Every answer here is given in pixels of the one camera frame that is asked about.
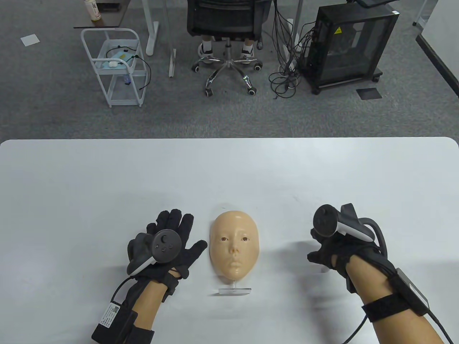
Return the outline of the person's left hand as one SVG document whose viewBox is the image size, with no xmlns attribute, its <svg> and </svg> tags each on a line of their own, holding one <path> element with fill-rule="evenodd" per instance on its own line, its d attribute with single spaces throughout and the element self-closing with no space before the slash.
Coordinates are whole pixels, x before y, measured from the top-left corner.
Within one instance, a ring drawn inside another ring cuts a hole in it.
<svg viewBox="0 0 459 344">
<path fill-rule="evenodd" d="M 201 256 L 208 247 L 207 241 L 200 240 L 186 249 L 190 232 L 193 226 L 194 217 L 191 214 L 182 215 L 179 209 L 162 211 L 159 213 L 156 222 L 149 223 L 146 227 L 148 234 L 154 235 L 164 229 L 175 231 L 181 239 L 181 250 L 178 256 L 166 264 L 154 264 L 140 272 L 136 279 L 146 278 L 166 285 L 169 289 L 174 289 L 178 285 L 178 280 L 187 279 L 191 265 Z"/>
</svg>

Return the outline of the person's right hand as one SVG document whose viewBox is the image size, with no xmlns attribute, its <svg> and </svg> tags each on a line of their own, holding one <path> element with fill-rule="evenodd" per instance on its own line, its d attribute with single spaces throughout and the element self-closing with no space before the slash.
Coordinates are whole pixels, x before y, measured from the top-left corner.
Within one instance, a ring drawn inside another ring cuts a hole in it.
<svg viewBox="0 0 459 344">
<path fill-rule="evenodd" d="M 388 262 L 375 242 L 365 242 L 349 234 L 342 235 L 338 232 L 326 237 L 318 234 L 314 228 L 311 229 L 311 236 L 320 243 L 320 249 L 308 253 L 309 262 L 336 270 L 344 278 L 349 278 L 346 265 L 354 255 L 366 262 L 381 266 Z"/>
</svg>

